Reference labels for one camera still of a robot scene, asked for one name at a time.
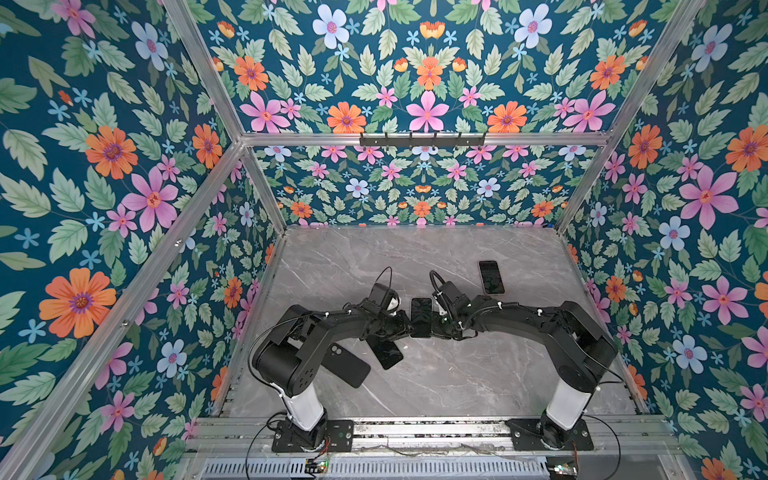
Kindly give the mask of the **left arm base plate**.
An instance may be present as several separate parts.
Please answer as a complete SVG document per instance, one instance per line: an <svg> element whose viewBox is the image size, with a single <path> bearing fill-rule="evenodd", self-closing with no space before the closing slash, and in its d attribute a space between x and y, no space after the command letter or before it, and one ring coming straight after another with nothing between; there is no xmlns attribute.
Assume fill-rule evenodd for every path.
<svg viewBox="0 0 768 480"><path fill-rule="evenodd" d="M321 420L305 431L289 420L281 420L273 436L273 453L350 452L354 439L352 420Z"/></svg>

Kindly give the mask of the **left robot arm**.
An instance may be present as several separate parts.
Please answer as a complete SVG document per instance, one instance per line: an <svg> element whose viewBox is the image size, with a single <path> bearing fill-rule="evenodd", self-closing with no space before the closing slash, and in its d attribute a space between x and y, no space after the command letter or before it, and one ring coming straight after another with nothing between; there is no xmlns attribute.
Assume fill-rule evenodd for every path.
<svg viewBox="0 0 768 480"><path fill-rule="evenodd" d="M278 427L280 439L305 451L330 442L327 408L314 386L321 369L348 385L360 387L370 365L340 345L356 338L368 345L380 366L389 370L404 359L395 341L410 335L410 321L392 287L376 283L367 297L337 311L312 311L291 306L251 348L251 375L275 390L287 419Z"/></svg>

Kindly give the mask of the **metal hook rail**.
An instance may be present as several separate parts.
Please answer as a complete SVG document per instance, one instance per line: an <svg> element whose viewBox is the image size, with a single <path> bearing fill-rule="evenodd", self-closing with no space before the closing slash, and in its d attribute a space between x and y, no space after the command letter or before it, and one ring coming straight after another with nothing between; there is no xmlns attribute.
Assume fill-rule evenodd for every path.
<svg viewBox="0 0 768 480"><path fill-rule="evenodd" d="M437 147L437 148L455 148L455 147L474 147L482 146L486 142L485 134L469 133L380 133L380 134L361 134L359 144L361 146L371 147Z"/></svg>

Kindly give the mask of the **aluminium front rail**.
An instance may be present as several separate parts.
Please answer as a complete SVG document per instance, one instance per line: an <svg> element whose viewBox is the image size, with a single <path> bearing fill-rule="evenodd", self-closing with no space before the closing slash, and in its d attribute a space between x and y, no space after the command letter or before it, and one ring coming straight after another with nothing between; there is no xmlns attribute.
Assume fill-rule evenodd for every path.
<svg viewBox="0 0 768 480"><path fill-rule="evenodd" d="M588 415L563 446L548 446L533 417L357 417L331 421L315 448L296 453L477 453L479 455L681 455L671 427L658 415Z"/></svg>

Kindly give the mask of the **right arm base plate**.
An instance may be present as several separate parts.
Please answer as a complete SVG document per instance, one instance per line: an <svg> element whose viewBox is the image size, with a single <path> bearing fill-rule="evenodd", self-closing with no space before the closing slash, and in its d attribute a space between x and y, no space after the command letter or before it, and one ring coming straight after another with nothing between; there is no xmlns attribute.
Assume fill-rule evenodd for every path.
<svg viewBox="0 0 768 480"><path fill-rule="evenodd" d="M541 418L512 418L505 421L510 430L513 447L517 451L592 451L594 443L587 423L579 419L574 427L565 430L546 415Z"/></svg>

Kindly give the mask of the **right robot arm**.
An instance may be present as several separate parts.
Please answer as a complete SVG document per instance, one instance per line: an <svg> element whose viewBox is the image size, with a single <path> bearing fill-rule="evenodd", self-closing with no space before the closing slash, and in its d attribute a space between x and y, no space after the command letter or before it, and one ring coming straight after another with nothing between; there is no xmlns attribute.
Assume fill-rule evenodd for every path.
<svg viewBox="0 0 768 480"><path fill-rule="evenodd" d="M577 423L617 356L617 348L604 328L572 301L555 307L534 307L487 295L471 299L436 271L430 272L430 282L450 338L464 340L466 330L504 333L545 347L559 380L534 436L549 449L565 447L574 438Z"/></svg>

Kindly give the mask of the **black phone case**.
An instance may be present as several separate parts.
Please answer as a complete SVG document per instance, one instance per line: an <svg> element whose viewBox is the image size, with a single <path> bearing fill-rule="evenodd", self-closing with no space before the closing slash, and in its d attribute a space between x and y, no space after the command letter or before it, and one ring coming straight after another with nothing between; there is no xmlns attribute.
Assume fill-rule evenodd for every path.
<svg viewBox="0 0 768 480"><path fill-rule="evenodd" d="M328 348L321 365L353 388L361 387L371 372L367 362L338 343Z"/></svg>

